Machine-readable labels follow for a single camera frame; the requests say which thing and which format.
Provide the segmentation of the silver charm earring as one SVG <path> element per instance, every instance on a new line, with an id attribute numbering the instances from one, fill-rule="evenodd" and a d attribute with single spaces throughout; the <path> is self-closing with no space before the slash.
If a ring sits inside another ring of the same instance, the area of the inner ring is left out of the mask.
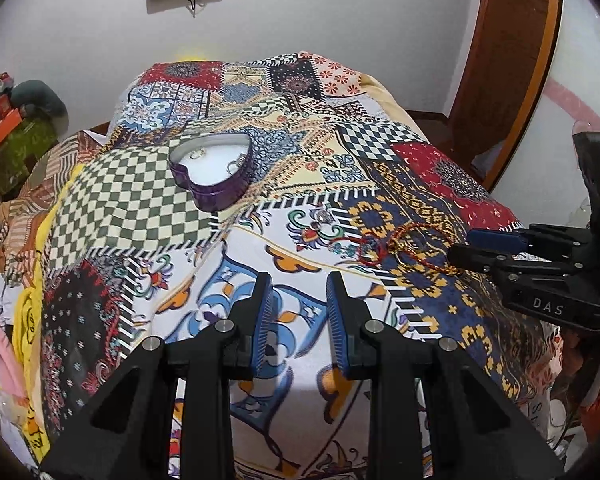
<path id="1" fill-rule="evenodd" d="M 331 224 L 332 222 L 334 222 L 334 217 L 328 210 L 319 209 L 315 213 L 315 220 L 321 224 Z"/>

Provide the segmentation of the wooden wardrobe door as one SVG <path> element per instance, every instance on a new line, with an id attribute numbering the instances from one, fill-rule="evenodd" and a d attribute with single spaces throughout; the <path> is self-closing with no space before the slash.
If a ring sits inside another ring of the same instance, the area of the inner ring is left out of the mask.
<path id="1" fill-rule="evenodd" d="M 561 10 L 562 0 L 480 0 L 449 125 L 460 164 L 489 191 L 540 97 Z"/>

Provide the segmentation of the purple heart-shaped tin box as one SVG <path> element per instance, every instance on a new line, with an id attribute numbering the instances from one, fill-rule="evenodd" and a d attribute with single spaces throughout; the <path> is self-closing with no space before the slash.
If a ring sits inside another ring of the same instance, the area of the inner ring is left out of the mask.
<path id="1" fill-rule="evenodd" d="M 181 142 L 169 153 L 175 184 L 189 192 L 204 212 L 230 208 L 247 191 L 254 176 L 250 136 L 221 132 Z"/>

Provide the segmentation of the colourful patchwork bedspread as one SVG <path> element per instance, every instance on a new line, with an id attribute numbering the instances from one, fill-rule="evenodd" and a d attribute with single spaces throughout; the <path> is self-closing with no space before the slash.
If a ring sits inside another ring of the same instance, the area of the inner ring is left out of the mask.
<path id="1" fill-rule="evenodd" d="M 254 176 L 233 206 L 204 212 L 168 157 L 221 132 L 250 136 Z M 446 260 L 469 230 L 518 219 L 379 82 L 328 58 L 151 66 L 106 139 L 83 130 L 52 148 L 0 221 L 0 435 L 28 469 L 145 338 L 194 338 L 261 272 L 273 285 L 264 360 L 230 387 L 242 478 L 365 474 L 370 385 L 332 352 L 335 271 L 403 336 L 454 340 L 547 434 L 558 330 Z"/>

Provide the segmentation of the green cloth-covered stand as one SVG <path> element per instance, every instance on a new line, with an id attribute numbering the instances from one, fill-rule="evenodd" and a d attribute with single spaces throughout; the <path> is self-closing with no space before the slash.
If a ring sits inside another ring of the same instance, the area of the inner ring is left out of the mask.
<path id="1" fill-rule="evenodd" d="M 25 119 L 0 144 L 0 196 L 20 188 L 36 163 L 57 144 L 54 125 L 43 118 Z"/>

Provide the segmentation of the orange box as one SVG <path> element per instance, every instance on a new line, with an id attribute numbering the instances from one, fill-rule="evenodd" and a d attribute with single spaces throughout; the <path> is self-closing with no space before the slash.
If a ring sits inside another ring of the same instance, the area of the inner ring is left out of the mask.
<path id="1" fill-rule="evenodd" d="M 19 110 L 11 110 L 0 120 L 0 144 L 17 128 L 22 122 Z"/>

